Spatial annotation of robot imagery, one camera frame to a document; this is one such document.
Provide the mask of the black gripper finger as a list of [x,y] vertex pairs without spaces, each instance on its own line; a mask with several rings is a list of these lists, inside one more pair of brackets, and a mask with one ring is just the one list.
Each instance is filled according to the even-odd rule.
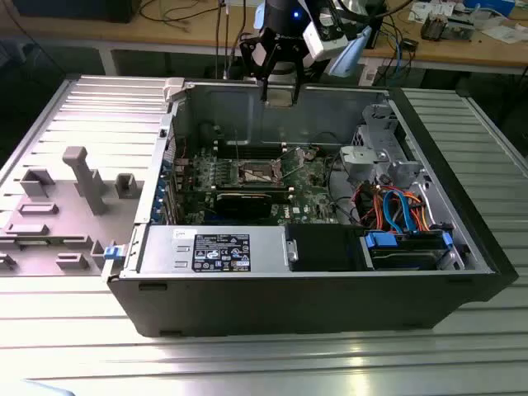
[[301,85],[304,81],[304,58],[308,54],[308,48],[302,44],[292,44],[287,50],[289,61],[295,65],[295,89],[292,103],[296,104],[299,97]]
[[269,77],[276,65],[275,33],[270,28],[262,28],[258,35],[243,35],[240,51],[249,77],[261,84],[261,101],[267,101]]

